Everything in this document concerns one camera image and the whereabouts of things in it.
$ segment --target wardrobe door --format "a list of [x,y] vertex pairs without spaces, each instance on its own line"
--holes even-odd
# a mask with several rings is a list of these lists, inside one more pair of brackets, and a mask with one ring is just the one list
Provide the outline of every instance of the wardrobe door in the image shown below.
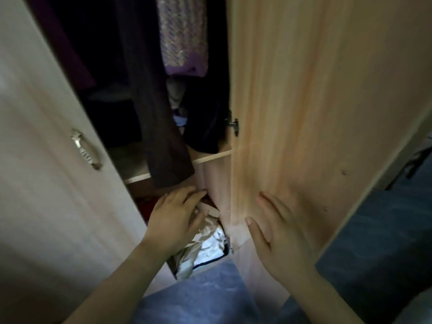
[[[71,140],[83,133],[102,168]],[[0,322],[61,321],[145,225],[23,0],[0,0]],[[149,293],[175,282],[167,265]]]
[[431,13],[432,0],[228,0],[229,230],[260,305],[288,294],[244,224],[263,223],[255,195],[286,202],[319,257],[431,111]]

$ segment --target wooden shelf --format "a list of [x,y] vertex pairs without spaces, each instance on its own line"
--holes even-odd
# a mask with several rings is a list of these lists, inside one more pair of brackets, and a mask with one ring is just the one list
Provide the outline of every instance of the wooden shelf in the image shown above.
[[[197,152],[189,146],[187,149],[189,150],[192,163],[194,164],[208,162],[231,154],[231,146],[227,141],[221,141],[219,143],[219,153],[216,154]],[[150,172],[144,157],[143,144],[141,142],[132,143],[125,147],[111,148],[108,150],[108,153],[125,184],[150,178]]]

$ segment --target hand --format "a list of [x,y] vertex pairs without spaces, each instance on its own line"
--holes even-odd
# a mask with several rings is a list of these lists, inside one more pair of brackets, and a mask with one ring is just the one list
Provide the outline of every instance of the hand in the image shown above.
[[245,218],[256,253],[270,275],[294,294],[319,276],[311,250],[294,215],[282,201],[264,192],[256,199],[271,230],[267,241],[256,221]]
[[186,199],[195,189],[182,187],[158,200],[148,221],[143,244],[151,245],[168,258],[191,242],[207,216],[203,212],[191,216],[197,203],[207,194],[201,191]]

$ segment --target floor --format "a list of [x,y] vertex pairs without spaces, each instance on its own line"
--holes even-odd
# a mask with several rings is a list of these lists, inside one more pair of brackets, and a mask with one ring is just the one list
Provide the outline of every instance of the floor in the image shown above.
[[[432,157],[413,179],[372,192],[317,268],[366,323],[392,323],[415,295],[432,286]],[[232,261],[146,297],[132,321],[262,322]],[[275,322],[309,323],[293,299]]]

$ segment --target door handle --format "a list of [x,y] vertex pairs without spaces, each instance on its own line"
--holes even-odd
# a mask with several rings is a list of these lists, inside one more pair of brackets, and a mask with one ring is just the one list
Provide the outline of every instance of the door handle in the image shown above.
[[93,150],[93,147],[84,139],[83,134],[76,129],[72,129],[72,134],[70,138],[74,141],[76,147],[78,148],[79,153],[85,161],[90,164],[93,169],[100,170],[102,168],[102,164],[97,156],[96,152]]

